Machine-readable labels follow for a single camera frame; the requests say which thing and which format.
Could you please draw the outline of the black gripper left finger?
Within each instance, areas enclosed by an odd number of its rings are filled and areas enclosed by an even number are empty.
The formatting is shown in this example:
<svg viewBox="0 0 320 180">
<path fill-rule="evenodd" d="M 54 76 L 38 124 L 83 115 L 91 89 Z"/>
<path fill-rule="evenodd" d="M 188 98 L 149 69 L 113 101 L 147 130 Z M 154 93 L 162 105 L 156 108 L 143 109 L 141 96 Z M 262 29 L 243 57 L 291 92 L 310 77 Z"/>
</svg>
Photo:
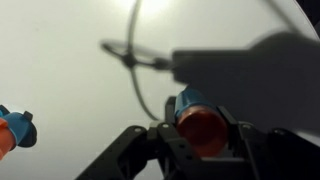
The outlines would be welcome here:
<svg viewBox="0 0 320 180">
<path fill-rule="evenodd" d="M 175 102 L 176 97 L 170 96 L 165 103 L 165 121 L 174 124 L 175 120 Z"/>
</svg>

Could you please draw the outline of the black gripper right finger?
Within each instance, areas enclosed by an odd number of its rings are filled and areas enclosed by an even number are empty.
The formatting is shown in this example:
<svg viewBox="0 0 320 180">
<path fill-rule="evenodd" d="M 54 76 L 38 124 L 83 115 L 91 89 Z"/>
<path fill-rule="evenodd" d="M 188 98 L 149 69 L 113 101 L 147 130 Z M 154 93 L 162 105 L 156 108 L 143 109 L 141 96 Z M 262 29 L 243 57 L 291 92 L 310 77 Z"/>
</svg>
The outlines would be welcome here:
<svg viewBox="0 0 320 180">
<path fill-rule="evenodd" d="M 224 106 L 218 106 L 217 109 L 220 115 L 226 121 L 229 129 L 236 129 L 238 127 L 238 121 L 231 115 L 231 113 Z"/>
</svg>

